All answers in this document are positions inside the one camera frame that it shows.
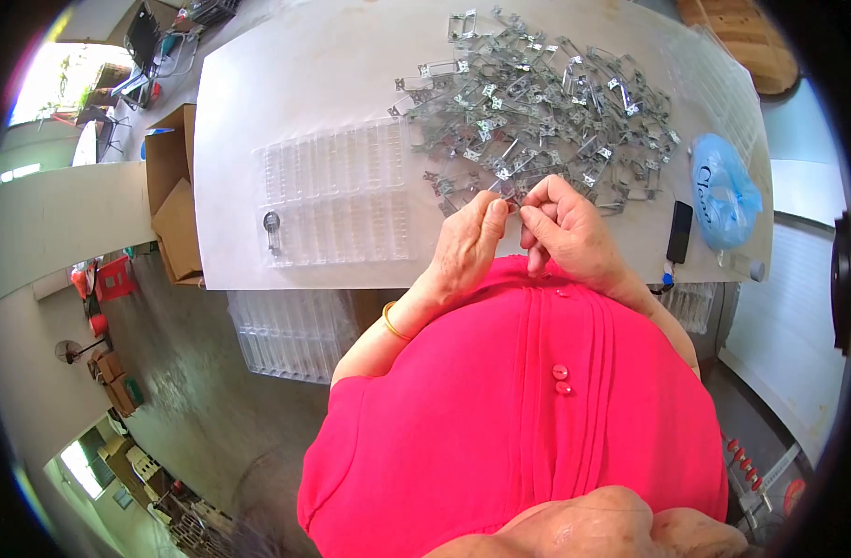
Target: gold bangle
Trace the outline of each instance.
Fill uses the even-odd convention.
[[[391,332],[391,333],[393,333],[394,335],[398,336],[399,338],[403,339],[404,341],[412,341],[412,340],[413,340],[413,338],[409,338],[409,337],[407,337],[406,335],[404,335],[404,334],[400,333],[399,331],[397,331],[397,329],[394,329],[394,326],[392,326],[392,325],[391,325],[391,322],[390,322],[390,321],[388,321],[388,310],[389,310],[392,306],[394,306],[394,302],[387,303],[387,304],[385,305],[385,307],[384,307],[384,308],[382,308],[382,320],[383,320],[383,322],[385,323],[385,327],[386,327],[386,328],[388,328],[388,331],[390,331],[390,332]]]

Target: black phone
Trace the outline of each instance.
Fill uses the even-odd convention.
[[[684,263],[688,250],[688,231],[692,229],[692,206],[677,202],[673,207],[673,226],[670,229],[670,243],[667,245],[667,259],[673,263]]]

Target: wooden pallet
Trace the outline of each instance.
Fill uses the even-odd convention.
[[[753,0],[677,0],[688,25],[713,30],[749,72],[761,95],[778,95],[798,80],[798,63]]]

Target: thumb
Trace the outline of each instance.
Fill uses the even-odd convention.
[[[521,222],[531,231],[534,237],[537,238],[547,249],[555,248],[561,242],[560,236],[563,234],[562,229],[559,229],[553,219],[543,213],[540,208],[533,206],[521,207],[519,214]]]
[[[496,246],[503,238],[506,231],[506,217],[509,215],[509,207],[506,202],[496,199],[490,202],[484,214],[482,222],[482,233],[480,241],[488,246]]]

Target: red stool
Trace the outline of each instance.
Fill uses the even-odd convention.
[[[97,270],[97,284],[94,285],[97,300],[102,302],[137,290],[137,281],[128,271],[128,262],[128,256],[123,255]]]

